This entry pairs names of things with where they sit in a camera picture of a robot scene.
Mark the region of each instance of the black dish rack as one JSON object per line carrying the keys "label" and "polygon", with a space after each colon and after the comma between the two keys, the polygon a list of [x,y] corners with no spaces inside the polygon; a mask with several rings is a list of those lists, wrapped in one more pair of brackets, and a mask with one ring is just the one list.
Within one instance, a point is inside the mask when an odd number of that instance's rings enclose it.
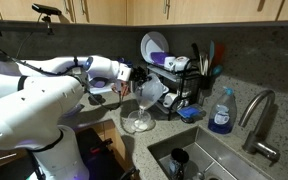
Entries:
{"label": "black dish rack", "polygon": [[[167,114],[168,120],[171,119],[171,115],[178,109],[194,104],[198,101],[198,92],[201,87],[203,76],[200,75],[196,59],[190,59],[186,63],[183,71],[173,72],[164,69],[164,67],[160,65],[150,63],[147,63],[147,71],[148,74],[151,72],[157,74],[161,82],[169,87],[169,92],[178,94],[177,98],[168,108],[163,106],[164,96],[162,96],[162,98],[156,103],[156,106],[163,113]],[[189,90],[189,95],[186,96],[184,90]],[[185,100],[188,100],[188,104],[186,105],[183,104]]]}

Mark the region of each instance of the blue bottle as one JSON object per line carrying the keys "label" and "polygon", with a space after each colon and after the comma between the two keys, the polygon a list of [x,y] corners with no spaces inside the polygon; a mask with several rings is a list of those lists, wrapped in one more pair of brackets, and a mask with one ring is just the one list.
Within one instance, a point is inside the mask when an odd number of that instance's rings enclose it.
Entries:
{"label": "blue bottle", "polygon": [[219,134],[232,131],[237,114],[233,89],[224,89],[225,93],[213,105],[208,121],[208,128]]}

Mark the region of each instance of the white plate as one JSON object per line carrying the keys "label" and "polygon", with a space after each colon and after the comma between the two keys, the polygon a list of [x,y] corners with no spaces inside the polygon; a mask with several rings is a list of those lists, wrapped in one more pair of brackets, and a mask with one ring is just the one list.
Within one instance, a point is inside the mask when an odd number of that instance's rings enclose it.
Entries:
{"label": "white plate", "polygon": [[141,53],[148,63],[153,63],[152,52],[168,52],[168,43],[165,37],[159,32],[149,32],[145,34],[141,42]]}

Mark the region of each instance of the mug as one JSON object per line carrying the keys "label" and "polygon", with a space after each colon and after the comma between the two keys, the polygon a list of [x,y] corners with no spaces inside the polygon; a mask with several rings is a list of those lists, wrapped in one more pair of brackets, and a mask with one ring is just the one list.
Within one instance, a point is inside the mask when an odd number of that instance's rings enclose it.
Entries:
{"label": "mug", "polygon": [[170,107],[177,98],[177,96],[177,93],[167,93],[164,98],[163,106],[167,108]]}
{"label": "mug", "polygon": [[169,172],[172,180],[184,179],[184,166],[189,161],[189,155],[181,148],[175,148],[171,152]]}
{"label": "mug", "polygon": [[[173,62],[173,65],[171,66],[171,71],[177,72],[177,71],[183,71],[185,68],[185,65],[190,59],[185,56],[180,56],[175,59]],[[191,68],[191,63],[189,63],[186,67],[186,69]]]}
{"label": "mug", "polygon": [[175,59],[176,58],[174,56],[166,57],[164,60],[164,69],[171,71],[171,67],[174,64]]}

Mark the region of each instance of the stainless steel sink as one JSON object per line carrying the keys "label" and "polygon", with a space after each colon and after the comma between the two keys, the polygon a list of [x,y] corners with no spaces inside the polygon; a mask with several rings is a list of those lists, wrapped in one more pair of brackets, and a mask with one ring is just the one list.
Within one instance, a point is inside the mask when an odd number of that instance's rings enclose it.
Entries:
{"label": "stainless steel sink", "polygon": [[169,177],[170,153],[183,148],[190,157],[185,166],[184,179],[199,179],[198,172],[205,172],[206,180],[266,180],[264,175],[239,158],[208,132],[193,128],[148,147],[164,173]]}

